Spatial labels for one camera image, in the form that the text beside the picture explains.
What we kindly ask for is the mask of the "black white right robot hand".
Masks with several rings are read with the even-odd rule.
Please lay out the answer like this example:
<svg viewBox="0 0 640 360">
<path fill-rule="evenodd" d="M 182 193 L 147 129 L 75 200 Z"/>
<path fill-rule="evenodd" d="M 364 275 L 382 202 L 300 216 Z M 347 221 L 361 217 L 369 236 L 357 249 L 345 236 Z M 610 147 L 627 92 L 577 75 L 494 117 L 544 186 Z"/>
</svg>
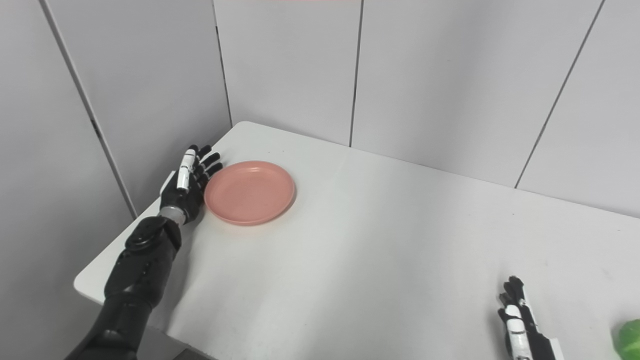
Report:
<svg viewBox="0 0 640 360">
<path fill-rule="evenodd" d="M 539 329 L 523 281 L 510 276 L 498 295 L 497 313 L 505 328 L 505 347 L 511 360 L 564 360 L 560 342 Z"/>
</svg>

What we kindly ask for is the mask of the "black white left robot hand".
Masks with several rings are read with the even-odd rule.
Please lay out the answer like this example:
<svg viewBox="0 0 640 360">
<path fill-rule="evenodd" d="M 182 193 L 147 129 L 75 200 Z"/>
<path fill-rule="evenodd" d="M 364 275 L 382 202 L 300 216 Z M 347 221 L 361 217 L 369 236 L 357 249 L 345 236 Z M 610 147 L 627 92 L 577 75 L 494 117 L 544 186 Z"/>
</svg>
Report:
<svg viewBox="0 0 640 360">
<path fill-rule="evenodd" d="M 204 203 L 206 186 L 222 169 L 221 155 L 211 145 L 191 145 L 163 184 L 158 215 L 179 226 L 194 221 Z"/>
</svg>

